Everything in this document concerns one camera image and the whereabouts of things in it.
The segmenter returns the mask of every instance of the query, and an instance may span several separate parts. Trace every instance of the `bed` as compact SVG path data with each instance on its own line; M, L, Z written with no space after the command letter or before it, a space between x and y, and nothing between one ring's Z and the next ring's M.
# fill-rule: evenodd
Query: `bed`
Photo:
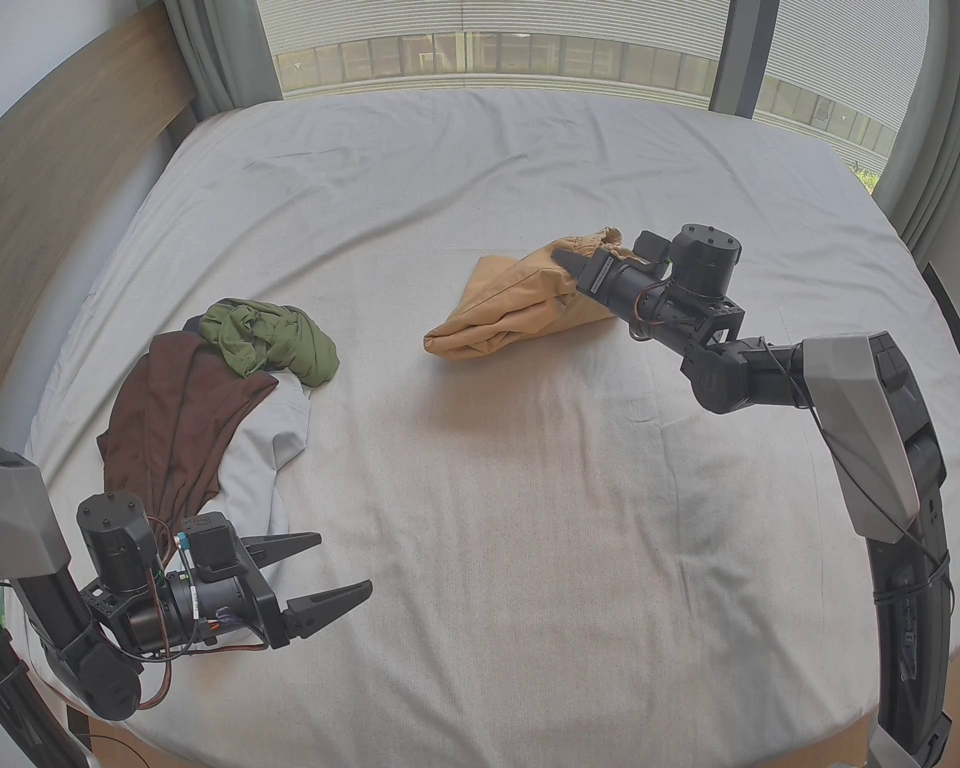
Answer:
M743 243L729 293L744 335L893 334L938 429L953 520L960 356L828 145L536 90L238 110L187 136L99 276L28 456L85 583L73 517L102 489L94 437L150 339L224 296L302 307L342 365L278 476L291 529L324 544L274 586L286 599L371 578L374 593L282 650L178 661L167 701L127 726L235 768L740 766L868 714L866 550L808 414L706 413L679 358L613 320L473 361L422 349L482 255L688 221ZM152 691L158 670L143 681Z

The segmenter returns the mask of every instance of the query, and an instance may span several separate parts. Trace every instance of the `folded tan pants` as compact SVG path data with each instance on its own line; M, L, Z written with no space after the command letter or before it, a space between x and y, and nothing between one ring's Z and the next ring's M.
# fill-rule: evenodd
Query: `folded tan pants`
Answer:
M577 280L550 258L556 248L592 256L600 246L625 257L622 237L607 227L589 237L564 237L520 260L484 256L460 303L423 337L423 348L448 360L481 357L523 339L536 339L603 320L610 312L577 293Z

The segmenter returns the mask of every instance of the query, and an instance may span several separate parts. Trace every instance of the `curtain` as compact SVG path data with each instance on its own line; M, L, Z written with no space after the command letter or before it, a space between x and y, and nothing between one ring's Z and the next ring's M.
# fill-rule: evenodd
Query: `curtain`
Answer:
M874 199L923 270L960 186L960 2L931 0L917 87Z
M149 5L137 0L137 5ZM280 101L256 0L163 0L197 87L198 120L217 112Z

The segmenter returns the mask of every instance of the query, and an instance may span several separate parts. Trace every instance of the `wooden headboard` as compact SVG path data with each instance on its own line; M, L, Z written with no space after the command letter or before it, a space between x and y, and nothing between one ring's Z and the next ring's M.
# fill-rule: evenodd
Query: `wooden headboard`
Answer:
M90 42L0 116L0 380L64 255L194 96L157 2Z

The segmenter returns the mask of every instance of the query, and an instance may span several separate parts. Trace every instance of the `green garment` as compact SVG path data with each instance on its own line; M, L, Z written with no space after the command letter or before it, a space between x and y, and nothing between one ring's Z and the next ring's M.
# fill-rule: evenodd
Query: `green garment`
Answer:
M337 348L306 313L245 299L221 299L200 320L200 335L220 348L235 372L247 377L269 363L289 368L308 387L333 378Z

